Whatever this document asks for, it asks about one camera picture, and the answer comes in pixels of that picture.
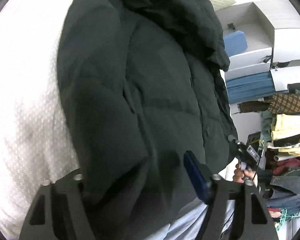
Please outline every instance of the finger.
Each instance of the finger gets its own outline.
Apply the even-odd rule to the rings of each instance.
[[[239,178],[243,178],[244,177],[244,173],[243,171],[240,171],[240,170],[234,170],[234,174],[235,176],[239,177]]]
[[[232,179],[233,179],[234,182],[243,183],[243,180],[242,180],[240,177],[236,176],[236,175],[234,175],[234,176],[232,177]]]
[[[254,171],[244,171],[244,174],[248,176],[250,179],[253,179],[255,172]]]

